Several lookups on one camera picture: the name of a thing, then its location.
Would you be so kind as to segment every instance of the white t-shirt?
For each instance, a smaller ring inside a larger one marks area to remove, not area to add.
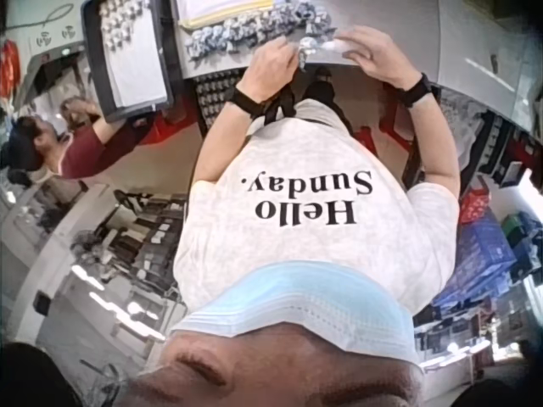
[[[327,261],[372,278],[413,314],[454,268],[458,202],[422,183],[407,194],[316,101],[259,129],[216,183],[197,182],[174,274],[194,311],[258,267]]]

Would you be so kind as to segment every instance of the blue face mask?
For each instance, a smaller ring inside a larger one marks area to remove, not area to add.
[[[292,261],[253,271],[172,331],[221,337],[289,322],[344,351],[418,364],[410,313],[356,270]]]

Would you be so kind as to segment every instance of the black watch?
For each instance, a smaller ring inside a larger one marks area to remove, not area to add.
[[[227,102],[234,103],[244,112],[249,113],[253,119],[264,114],[264,105],[255,102],[249,96],[237,89],[235,85],[226,91],[225,99]]]
[[[430,84],[428,77],[423,74],[421,80],[408,91],[398,89],[398,99],[404,104],[404,106],[410,109],[413,107],[413,104],[421,100],[429,93],[432,93],[432,85]]]

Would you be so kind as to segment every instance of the maroon shirt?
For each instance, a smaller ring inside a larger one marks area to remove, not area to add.
[[[74,132],[59,163],[60,175],[72,180],[95,176],[133,151],[140,140],[126,124],[103,145],[92,126],[86,125]]]

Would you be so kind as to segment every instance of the white paper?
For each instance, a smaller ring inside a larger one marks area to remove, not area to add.
[[[143,8],[132,28],[132,39],[122,47],[114,51],[104,47],[117,107],[167,98],[151,10]]]
[[[197,19],[212,18],[217,14],[228,10],[247,11],[253,8],[272,6],[274,3],[282,3],[283,0],[176,0],[179,11],[179,19],[182,23],[191,25],[191,21]]]

